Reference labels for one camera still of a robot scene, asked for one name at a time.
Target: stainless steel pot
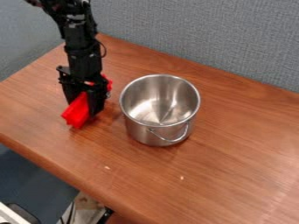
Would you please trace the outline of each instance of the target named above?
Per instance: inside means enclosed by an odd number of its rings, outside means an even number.
[[[200,94],[184,79],[152,74],[133,80],[120,95],[130,137],[150,146],[177,144],[192,133]]]

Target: wooden tabletop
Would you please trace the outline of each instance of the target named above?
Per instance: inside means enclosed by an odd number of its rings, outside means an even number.
[[[136,223],[299,223],[299,94],[105,35],[105,110],[82,129],[59,118],[62,47],[0,84],[0,140]],[[200,91],[190,137],[152,148],[128,135],[117,99],[145,74]]]

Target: floor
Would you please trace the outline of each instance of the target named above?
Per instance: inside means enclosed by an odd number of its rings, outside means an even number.
[[[104,206],[96,202],[84,192],[78,193],[74,199],[74,217],[72,217],[72,224],[96,224],[101,215],[104,214]],[[62,220],[66,220],[70,215],[70,205],[66,209]]]

